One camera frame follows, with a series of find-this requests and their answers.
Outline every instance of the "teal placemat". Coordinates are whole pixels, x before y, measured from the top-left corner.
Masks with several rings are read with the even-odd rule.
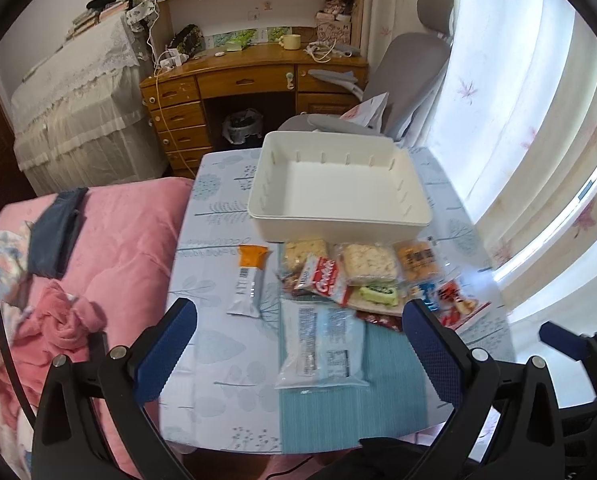
[[[398,437],[427,427],[425,372],[408,339],[387,328],[365,325],[363,370],[370,387],[281,390],[284,453],[348,449],[358,446],[360,438]],[[282,320],[278,336],[282,363],[287,357]]]

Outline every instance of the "office chair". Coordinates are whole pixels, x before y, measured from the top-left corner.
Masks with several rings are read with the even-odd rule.
[[[310,70],[309,75],[333,83],[367,101],[385,92],[389,94],[380,132],[396,139],[409,124],[413,113],[428,97],[445,74],[451,53],[450,18],[454,0],[418,0],[420,22],[430,32],[408,32],[392,40],[383,60],[365,90],[356,86],[354,75],[331,70]],[[376,135],[367,128],[323,114],[301,114],[285,121],[282,131],[312,131]]]

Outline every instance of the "white plastic bin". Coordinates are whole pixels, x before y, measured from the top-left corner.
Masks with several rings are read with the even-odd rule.
[[[386,137],[321,132],[265,137],[247,209],[269,242],[394,243],[432,221],[405,150]]]

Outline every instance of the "blue gripper pad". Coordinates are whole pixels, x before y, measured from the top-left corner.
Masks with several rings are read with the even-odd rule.
[[[403,331],[439,399],[458,408],[463,402],[463,372],[439,333],[413,301],[403,309]]]
[[[134,380],[134,398],[139,406],[157,400],[163,387],[196,330],[197,312],[192,301],[184,302],[179,313],[170,320],[162,335],[138,365]]]
[[[543,323],[539,339],[575,361],[584,361],[589,355],[587,341],[551,321]]]

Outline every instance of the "chair backrest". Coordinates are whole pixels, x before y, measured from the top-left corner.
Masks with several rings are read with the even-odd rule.
[[[419,0],[421,23],[449,35],[451,3],[453,0]],[[432,91],[450,53],[448,42],[431,33],[408,32],[392,40],[363,92],[364,100],[389,92],[383,113],[384,135],[397,136],[405,121]]]

